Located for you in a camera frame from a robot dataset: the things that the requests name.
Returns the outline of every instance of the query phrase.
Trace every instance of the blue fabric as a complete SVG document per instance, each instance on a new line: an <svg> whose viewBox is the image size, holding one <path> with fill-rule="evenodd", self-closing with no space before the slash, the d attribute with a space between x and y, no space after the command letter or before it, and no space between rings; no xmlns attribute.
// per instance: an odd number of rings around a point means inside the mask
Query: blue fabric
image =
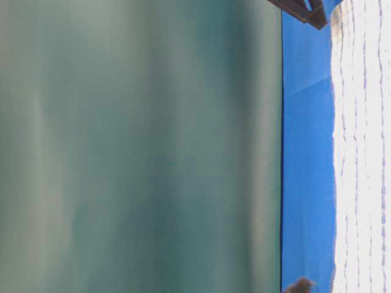
<svg viewBox="0 0 391 293"><path fill-rule="evenodd" d="M324 1L327 19L338 0ZM330 292L334 270L331 33L283 13L282 287L306 276Z"/></svg>

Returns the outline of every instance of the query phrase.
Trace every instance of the teal surface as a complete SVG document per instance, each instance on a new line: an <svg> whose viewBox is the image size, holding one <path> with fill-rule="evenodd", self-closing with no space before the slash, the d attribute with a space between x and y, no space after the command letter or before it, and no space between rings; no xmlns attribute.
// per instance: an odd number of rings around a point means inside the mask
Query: teal surface
<svg viewBox="0 0 391 293"><path fill-rule="evenodd" d="M277 292L280 13L0 2L0 292Z"/></svg>

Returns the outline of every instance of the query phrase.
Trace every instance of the green tarp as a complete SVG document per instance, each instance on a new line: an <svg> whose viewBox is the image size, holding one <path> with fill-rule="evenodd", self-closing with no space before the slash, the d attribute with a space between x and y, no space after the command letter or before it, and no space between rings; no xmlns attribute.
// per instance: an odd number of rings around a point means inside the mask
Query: green tarp
<svg viewBox="0 0 391 293"><path fill-rule="evenodd" d="M0 2L0 292L279 290L280 12Z"/></svg>

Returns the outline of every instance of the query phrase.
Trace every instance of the dark metal bracket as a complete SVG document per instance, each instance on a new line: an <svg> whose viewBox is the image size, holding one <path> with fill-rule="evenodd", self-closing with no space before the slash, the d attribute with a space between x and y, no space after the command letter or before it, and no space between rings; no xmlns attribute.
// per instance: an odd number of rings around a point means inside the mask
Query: dark metal bracket
<svg viewBox="0 0 391 293"><path fill-rule="evenodd" d="M304 0L268 0L289 15L302 23L309 23L317 29L322 29L326 24L326 15L322 0L309 0L311 10L307 9Z"/></svg>

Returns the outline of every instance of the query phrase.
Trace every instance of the green wall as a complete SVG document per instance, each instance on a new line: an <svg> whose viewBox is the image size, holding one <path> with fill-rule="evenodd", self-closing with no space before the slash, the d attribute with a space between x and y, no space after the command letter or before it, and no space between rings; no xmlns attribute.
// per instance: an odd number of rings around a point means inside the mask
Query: green wall
<svg viewBox="0 0 391 293"><path fill-rule="evenodd" d="M277 292L264 0L0 2L0 292Z"/></svg>

